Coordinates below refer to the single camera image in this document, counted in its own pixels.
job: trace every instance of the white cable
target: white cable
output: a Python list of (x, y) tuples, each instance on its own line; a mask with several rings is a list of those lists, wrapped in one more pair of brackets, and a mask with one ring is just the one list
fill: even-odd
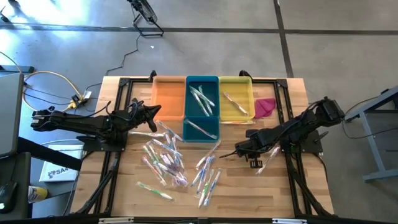
[(19, 73), (22, 74), (21, 68), (18, 66), (18, 64), (17, 64), (13, 59), (11, 59), (10, 57), (8, 57), (8, 55), (6, 55), (5, 53), (3, 53), (3, 52), (1, 52), (1, 51), (0, 51), (0, 54), (6, 56), (6, 58), (8, 58), (10, 61), (12, 61), (12, 62), (14, 63), (14, 65), (18, 68)]
[[(12, 58), (10, 58), (8, 55), (6, 55), (5, 53), (3, 53), (3, 52), (1, 52), (1, 51), (0, 51), (0, 54), (4, 55), (4, 56), (7, 57), (10, 61), (12, 61), (12, 62), (14, 63), (14, 65), (18, 68), (19, 73), (22, 74), (21, 68), (18, 66), (18, 64), (17, 64)], [(61, 74), (58, 74), (58, 73), (56, 73), (56, 72), (50, 72), (50, 71), (38, 71), (38, 72), (34, 72), (34, 73), (31, 73), (31, 74), (25, 75), (24, 81), (26, 82), (26, 80), (28, 80), (30, 77), (32, 77), (32, 76), (34, 76), (34, 75), (36, 75), (36, 74), (40, 74), (40, 73), (48, 73), (48, 74), (56, 75), (56, 76), (58, 76), (58, 77), (63, 78), (63, 79), (66, 80), (66, 81), (72, 86), (72, 88), (77, 92), (79, 98), (80, 98), (80, 99), (83, 98), (83, 95), (77, 90), (76, 86), (75, 86), (67, 77), (65, 77), (65, 76), (63, 76), (63, 75), (61, 75)], [(26, 102), (26, 99), (25, 99), (25, 91), (26, 91), (26, 89), (22, 92), (22, 93), (23, 93), (23, 94), (22, 94), (22, 101), (23, 101), (23, 102), (26, 104), (26, 106), (28, 106), (30, 109), (32, 109), (33, 111), (37, 111), (37, 109), (33, 108), (30, 104), (28, 104), (28, 103)], [(62, 112), (66, 111), (67, 109), (70, 109), (70, 107), (67, 106), (64, 110), (62, 110)]]
[(77, 139), (62, 139), (62, 140), (54, 140), (54, 141), (49, 141), (49, 142), (45, 142), (40, 144), (41, 146), (44, 146), (45, 144), (51, 144), (51, 143), (56, 143), (56, 142), (64, 142), (64, 141), (80, 141)]

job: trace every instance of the yellow bin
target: yellow bin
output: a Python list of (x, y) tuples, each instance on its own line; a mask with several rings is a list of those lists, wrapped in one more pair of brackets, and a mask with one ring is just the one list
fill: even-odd
[[(220, 118), (222, 121), (247, 121), (254, 117), (253, 87), (250, 77), (219, 77), (220, 81)], [(249, 114), (244, 115), (227, 97), (227, 92)]]

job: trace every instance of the plastic bin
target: plastic bin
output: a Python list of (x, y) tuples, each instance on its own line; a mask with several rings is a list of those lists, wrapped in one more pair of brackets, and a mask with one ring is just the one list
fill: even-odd
[[(222, 121), (247, 121), (254, 117), (253, 87), (250, 77), (219, 77), (220, 79), (220, 119)], [(245, 116), (227, 97), (229, 96), (239, 103), (248, 116)]]
[(186, 77), (154, 77), (152, 105), (162, 105), (155, 120), (176, 121), (184, 118)]
[(185, 88), (185, 116), (206, 116), (200, 108), (195, 97), (191, 94), (189, 86), (192, 86), (198, 90), (199, 86), (202, 86), (204, 95), (211, 100), (215, 106), (211, 107), (213, 112), (212, 116), (220, 115), (220, 98), (218, 91), (218, 77), (200, 77), (200, 76), (189, 76), (187, 77), (187, 85)]
[(216, 116), (186, 116), (184, 121), (189, 119), (197, 126), (201, 127), (210, 134), (217, 136), (217, 139), (203, 134), (201, 131), (192, 127), (191, 124), (183, 123), (182, 137), (186, 142), (216, 142), (220, 138), (220, 125)]

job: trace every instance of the concrete floor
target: concrete floor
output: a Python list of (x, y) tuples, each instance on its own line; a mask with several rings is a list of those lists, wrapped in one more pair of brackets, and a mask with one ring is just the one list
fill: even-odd
[[(124, 0), (23, 1), (21, 12), (8, 7), (12, 22), (86, 26), (131, 26), (133, 16)], [(277, 29), (272, 0), (149, 0), (164, 27)], [(397, 1), (280, 0), (286, 29), (397, 30)], [(21, 65), (66, 75), (79, 90), (102, 80), (135, 49), (135, 32), (72, 32), (0, 30), (0, 50)], [(294, 77), (304, 78), (308, 97), (336, 99), (343, 110), (398, 84), (398, 35), (287, 35)], [(237, 75), (245, 69), (257, 77), (286, 77), (279, 34), (170, 32), (162, 39), (139, 39), (139, 52), (125, 67), (109, 75)], [(0, 58), (0, 63), (8, 63)], [(47, 75), (30, 80), (35, 88), (70, 96), (73, 90), (51, 84)], [(36, 108), (50, 106), (34, 99)], [(30, 129), (31, 111), (23, 106), (20, 136), (35, 142), (73, 138), (73, 133), (37, 133)], [(361, 125), (348, 125), (352, 136)], [(362, 175), (376, 171), (366, 139), (345, 137), (332, 127), (323, 141), (324, 160), (335, 213), (341, 217), (398, 222), (398, 179), (365, 184)], [(41, 170), (41, 163), (32, 163)], [(35, 204), (34, 216), (60, 215), (67, 197)]]

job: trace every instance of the pink object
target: pink object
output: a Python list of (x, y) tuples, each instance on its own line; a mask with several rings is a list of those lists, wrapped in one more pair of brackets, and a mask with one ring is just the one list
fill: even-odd
[(268, 98), (256, 100), (254, 109), (256, 110), (256, 115), (254, 115), (254, 118), (270, 116), (272, 111), (275, 109), (275, 99)]

